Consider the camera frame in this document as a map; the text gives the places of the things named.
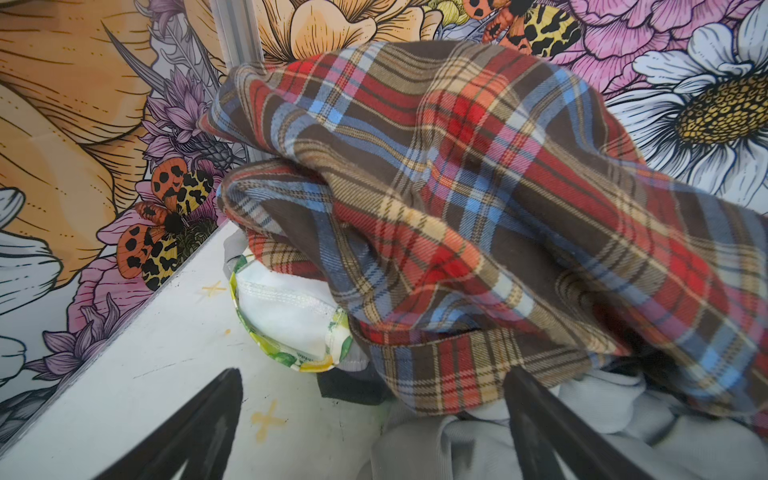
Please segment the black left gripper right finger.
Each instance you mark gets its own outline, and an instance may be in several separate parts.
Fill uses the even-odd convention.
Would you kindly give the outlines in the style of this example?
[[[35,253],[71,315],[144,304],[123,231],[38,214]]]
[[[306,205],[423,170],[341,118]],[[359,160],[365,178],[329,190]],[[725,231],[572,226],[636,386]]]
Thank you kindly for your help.
[[[523,368],[506,374],[503,392],[523,478],[563,479],[562,464],[578,479],[650,477]]]

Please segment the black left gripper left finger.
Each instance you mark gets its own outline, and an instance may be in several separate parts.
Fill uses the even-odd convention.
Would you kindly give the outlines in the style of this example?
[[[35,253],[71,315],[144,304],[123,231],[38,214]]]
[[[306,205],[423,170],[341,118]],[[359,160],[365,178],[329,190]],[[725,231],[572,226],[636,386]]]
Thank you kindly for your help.
[[[99,479],[221,479],[243,401],[241,373],[223,370]]]

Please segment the red brown plaid cloth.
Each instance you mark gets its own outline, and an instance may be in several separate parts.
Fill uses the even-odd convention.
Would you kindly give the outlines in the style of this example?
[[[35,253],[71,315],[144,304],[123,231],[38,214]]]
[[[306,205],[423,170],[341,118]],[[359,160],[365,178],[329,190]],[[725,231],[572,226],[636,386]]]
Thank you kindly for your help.
[[[767,221],[649,168],[601,96],[495,45],[368,43],[233,69],[204,131],[266,159],[225,214],[267,268],[325,281],[424,415],[621,361],[767,431]]]

